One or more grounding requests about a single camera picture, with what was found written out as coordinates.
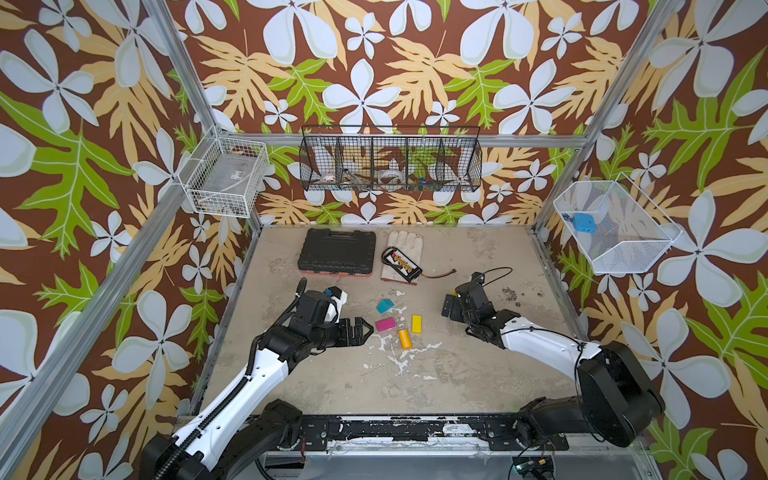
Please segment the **magenta wood block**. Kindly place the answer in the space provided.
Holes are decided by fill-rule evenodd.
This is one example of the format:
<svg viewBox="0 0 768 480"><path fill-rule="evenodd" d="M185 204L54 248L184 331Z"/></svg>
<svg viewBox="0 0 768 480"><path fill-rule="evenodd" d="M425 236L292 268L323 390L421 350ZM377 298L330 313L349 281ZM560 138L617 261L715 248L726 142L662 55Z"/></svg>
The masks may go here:
<svg viewBox="0 0 768 480"><path fill-rule="evenodd" d="M392 317L379 320L375 323L376 331L379 333L395 329L396 327L397 321Z"/></svg>

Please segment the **aluminium frame post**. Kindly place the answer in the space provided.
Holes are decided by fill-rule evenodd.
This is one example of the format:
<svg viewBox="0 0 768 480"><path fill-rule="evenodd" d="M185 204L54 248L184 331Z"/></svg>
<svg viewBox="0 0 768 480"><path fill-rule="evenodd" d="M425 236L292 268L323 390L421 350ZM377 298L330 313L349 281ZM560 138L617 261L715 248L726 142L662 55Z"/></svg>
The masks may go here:
<svg viewBox="0 0 768 480"><path fill-rule="evenodd" d="M203 135L211 128L223 130L214 119L211 105L206 99L202 84L194 71L191 57L178 37L178 30L173 24L168 6L164 1L145 1L143 5L149 12L149 19L156 24L156 29L166 46L180 86L186 92L194 113L198 115L200 125L203 127ZM247 220L251 232L258 238L262 233L263 225L255 207L252 210L252 215Z"/></svg>
<svg viewBox="0 0 768 480"><path fill-rule="evenodd" d="M629 48L617 74L609 85L605 96L593 116L590 125L586 127L581 137L581 143L573 146L574 152L566 162L557 181L545 199L536 217L532 230L538 232L546 227L554 211L554 201L569 186L574 177L578 176L580 166L589 159L589 153L596 147L599 134L606 129L609 117L623 99L633 78L640 70L649 52L662 35L671 16L675 14L684 1L657 1L653 10L640 29L638 36Z"/></svg>

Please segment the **aluminium frame post left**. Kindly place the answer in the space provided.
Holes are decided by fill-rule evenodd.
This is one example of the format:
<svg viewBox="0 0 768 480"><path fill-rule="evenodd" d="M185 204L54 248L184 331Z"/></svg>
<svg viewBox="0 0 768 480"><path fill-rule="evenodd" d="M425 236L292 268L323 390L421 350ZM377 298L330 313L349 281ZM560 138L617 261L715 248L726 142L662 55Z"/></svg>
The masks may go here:
<svg viewBox="0 0 768 480"><path fill-rule="evenodd" d="M203 127L203 135L211 128L223 130L214 119L211 105L206 99L202 84L194 71L191 57L178 37L178 30L173 24L168 6L164 1L145 1L143 5L149 12L149 19L156 24L156 29L166 46L180 86L186 92L194 113L198 115L200 125ZM262 233L263 225L255 207L252 210L252 215L247 220L251 232L258 238Z"/></svg>

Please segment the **aluminium frame rail right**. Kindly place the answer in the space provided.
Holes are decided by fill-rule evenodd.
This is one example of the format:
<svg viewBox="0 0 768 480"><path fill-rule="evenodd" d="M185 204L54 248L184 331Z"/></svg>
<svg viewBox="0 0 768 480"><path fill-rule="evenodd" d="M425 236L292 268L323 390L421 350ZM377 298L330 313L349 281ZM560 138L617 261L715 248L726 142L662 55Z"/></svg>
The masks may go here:
<svg viewBox="0 0 768 480"><path fill-rule="evenodd" d="M587 340L587 329L584 327L582 319L571 301L568 286L563 286L560 272L552 261L551 256L547 253L546 245L540 240L533 227L526 227L525 230L566 325L578 339Z"/></svg>

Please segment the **aluminium frame rail left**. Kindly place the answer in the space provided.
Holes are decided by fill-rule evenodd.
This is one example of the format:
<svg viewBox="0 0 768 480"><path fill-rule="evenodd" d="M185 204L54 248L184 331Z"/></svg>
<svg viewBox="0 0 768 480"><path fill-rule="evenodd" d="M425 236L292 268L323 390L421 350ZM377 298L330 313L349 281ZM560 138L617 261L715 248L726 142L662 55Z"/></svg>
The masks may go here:
<svg viewBox="0 0 768 480"><path fill-rule="evenodd" d="M75 325L43 362L40 373L18 396L1 425L1 477L10 477L53 412L75 373L139 277L150 254L181 207L184 192L174 182L125 253L97 290Z"/></svg>

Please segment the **teal wood block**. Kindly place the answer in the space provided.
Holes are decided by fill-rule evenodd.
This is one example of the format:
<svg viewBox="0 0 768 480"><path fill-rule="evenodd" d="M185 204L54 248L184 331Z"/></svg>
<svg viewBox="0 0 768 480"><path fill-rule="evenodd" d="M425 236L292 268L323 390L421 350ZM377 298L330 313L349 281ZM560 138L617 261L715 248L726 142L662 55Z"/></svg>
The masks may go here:
<svg viewBox="0 0 768 480"><path fill-rule="evenodd" d="M390 299L384 299L377 305L377 311L381 314L387 313L394 307L394 302Z"/></svg>

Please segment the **white work glove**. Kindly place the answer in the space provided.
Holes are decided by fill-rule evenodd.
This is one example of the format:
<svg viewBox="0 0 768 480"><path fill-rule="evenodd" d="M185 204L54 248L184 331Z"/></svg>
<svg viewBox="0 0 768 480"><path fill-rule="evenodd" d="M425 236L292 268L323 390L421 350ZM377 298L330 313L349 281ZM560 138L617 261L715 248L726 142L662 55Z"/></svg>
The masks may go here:
<svg viewBox="0 0 768 480"><path fill-rule="evenodd" d="M394 247L397 249L395 252L397 258L408 258L406 263L409 266L421 267L423 245L424 240L421 235L405 230L397 230L389 233L385 249L388 250ZM400 272L402 272L401 268L394 269L382 263L380 279L382 281L407 283L407 280L400 275Z"/></svg>

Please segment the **aluminium frame rail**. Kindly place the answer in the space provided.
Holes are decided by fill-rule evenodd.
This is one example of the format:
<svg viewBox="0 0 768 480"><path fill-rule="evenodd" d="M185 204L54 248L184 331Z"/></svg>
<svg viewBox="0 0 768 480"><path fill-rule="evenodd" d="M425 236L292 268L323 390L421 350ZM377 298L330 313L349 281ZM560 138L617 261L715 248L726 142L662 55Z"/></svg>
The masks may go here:
<svg viewBox="0 0 768 480"><path fill-rule="evenodd" d="M43 362L40 373L18 396L1 425L1 477L10 477L53 412L75 373L139 277L150 254L181 207L184 192L174 182L125 253L97 290L75 325Z"/></svg>
<svg viewBox="0 0 768 480"><path fill-rule="evenodd" d="M571 301L568 286L563 286L560 272L552 261L551 256L547 253L546 245L540 240L533 227L526 227L525 230L566 325L578 339L587 340L587 329L584 327L582 319Z"/></svg>

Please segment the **white tape roll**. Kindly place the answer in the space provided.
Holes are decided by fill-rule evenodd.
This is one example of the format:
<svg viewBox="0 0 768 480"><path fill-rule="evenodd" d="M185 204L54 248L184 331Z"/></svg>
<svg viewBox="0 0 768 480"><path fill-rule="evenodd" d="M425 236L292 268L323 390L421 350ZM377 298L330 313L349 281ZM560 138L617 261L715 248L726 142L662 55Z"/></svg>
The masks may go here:
<svg viewBox="0 0 768 480"><path fill-rule="evenodd" d="M395 186L405 181L405 174L397 169L385 169L377 174L377 179L384 185Z"/></svg>

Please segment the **aluminium frame post right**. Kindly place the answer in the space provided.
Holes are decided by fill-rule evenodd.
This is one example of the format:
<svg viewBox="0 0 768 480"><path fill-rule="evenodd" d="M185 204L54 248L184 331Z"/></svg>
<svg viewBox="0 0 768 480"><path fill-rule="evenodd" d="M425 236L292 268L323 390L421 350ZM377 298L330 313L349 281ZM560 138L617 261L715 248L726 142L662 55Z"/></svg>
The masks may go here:
<svg viewBox="0 0 768 480"><path fill-rule="evenodd" d="M617 74L609 85L605 96L593 116L590 125L586 127L581 137L581 143L573 146L574 152L566 162L557 181L545 199L536 217L532 230L538 232L546 227L554 211L554 201L569 186L574 177L578 176L580 166L589 159L589 153L596 147L599 134L606 129L609 117L623 99L633 78L640 70L649 52L662 35L671 16L675 14L684 1L657 1L653 10L640 29L638 36L629 48Z"/></svg>

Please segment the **blue object in basket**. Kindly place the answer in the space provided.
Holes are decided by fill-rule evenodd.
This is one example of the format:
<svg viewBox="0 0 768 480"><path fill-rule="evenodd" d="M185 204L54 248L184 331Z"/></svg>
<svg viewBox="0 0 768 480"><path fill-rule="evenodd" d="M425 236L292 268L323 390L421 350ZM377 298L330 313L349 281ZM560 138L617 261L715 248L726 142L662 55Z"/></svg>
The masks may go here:
<svg viewBox="0 0 768 480"><path fill-rule="evenodd" d="M563 220L570 224L575 232L592 234L597 231L597 224L590 214L563 214Z"/></svg>

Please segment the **yellow rectangular wood block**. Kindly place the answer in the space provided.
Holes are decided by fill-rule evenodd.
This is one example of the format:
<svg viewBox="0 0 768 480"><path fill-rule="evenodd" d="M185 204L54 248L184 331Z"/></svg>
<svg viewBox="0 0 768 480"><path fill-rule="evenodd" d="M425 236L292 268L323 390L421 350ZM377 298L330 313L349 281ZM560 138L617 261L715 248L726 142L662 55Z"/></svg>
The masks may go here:
<svg viewBox="0 0 768 480"><path fill-rule="evenodd" d="M414 334L421 334L423 331L423 319L420 315L413 315L411 320L411 331Z"/></svg>

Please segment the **black plastic tool case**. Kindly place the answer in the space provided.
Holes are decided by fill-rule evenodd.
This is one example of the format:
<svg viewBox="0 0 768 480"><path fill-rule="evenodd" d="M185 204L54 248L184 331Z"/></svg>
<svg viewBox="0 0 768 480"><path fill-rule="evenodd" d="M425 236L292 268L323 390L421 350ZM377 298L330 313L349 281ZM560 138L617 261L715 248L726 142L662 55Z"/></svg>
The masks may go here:
<svg viewBox="0 0 768 480"><path fill-rule="evenodd" d="M370 231L309 229L297 266L300 271L369 276L376 251L376 235Z"/></svg>

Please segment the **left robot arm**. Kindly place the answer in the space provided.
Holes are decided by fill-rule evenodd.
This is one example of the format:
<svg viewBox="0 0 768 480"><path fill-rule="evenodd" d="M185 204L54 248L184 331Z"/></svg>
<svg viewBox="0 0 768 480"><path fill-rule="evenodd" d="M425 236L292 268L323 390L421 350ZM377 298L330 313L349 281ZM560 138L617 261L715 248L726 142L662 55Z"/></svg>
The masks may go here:
<svg viewBox="0 0 768 480"><path fill-rule="evenodd" d="M329 348L362 346L374 332L361 317L344 318L347 295L337 287L307 290L250 346L243 369L193 420L171 436L156 435L143 449L142 479L233 479L263 453L299 440L302 413L283 401L248 419L267 394L303 360Z"/></svg>

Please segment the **orange cylinder wood block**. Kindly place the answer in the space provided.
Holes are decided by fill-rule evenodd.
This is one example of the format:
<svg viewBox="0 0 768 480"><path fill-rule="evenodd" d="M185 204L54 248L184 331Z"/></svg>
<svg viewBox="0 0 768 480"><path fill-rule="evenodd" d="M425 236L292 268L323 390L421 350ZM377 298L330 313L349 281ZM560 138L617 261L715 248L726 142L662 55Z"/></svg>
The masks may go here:
<svg viewBox="0 0 768 480"><path fill-rule="evenodd" d="M409 331L407 329L401 329L397 334L401 348L403 350L410 350L412 348L412 340Z"/></svg>

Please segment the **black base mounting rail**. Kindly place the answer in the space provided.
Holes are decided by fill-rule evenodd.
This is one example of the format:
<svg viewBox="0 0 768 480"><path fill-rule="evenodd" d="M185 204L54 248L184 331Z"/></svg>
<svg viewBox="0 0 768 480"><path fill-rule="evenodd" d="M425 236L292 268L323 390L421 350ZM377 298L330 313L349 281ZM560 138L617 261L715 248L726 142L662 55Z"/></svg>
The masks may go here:
<svg viewBox="0 0 768 480"><path fill-rule="evenodd" d="M372 439L386 446L445 445L456 439L481 451L512 452L524 448L513 413L305 415L280 446L288 451L328 451L333 442Z"/></svg>

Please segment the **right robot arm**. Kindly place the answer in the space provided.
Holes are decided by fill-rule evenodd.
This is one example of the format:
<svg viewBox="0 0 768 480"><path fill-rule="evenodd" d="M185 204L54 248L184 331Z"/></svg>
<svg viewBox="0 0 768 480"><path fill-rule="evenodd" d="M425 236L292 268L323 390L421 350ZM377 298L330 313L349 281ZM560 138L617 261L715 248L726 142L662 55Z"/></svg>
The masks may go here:
<svg viewBox="0 0 768 480"><path fill-rule="evenodd" d="M539 447L561 434L591 434L627 447L664 412L662 395L631 349L621 342L588 342L540 326L508 309L497 310L485 277L445 296L441 315L465 333L502 350L526 355L574 381L576 394L536 398L515 414L516 441Z"/></svg>

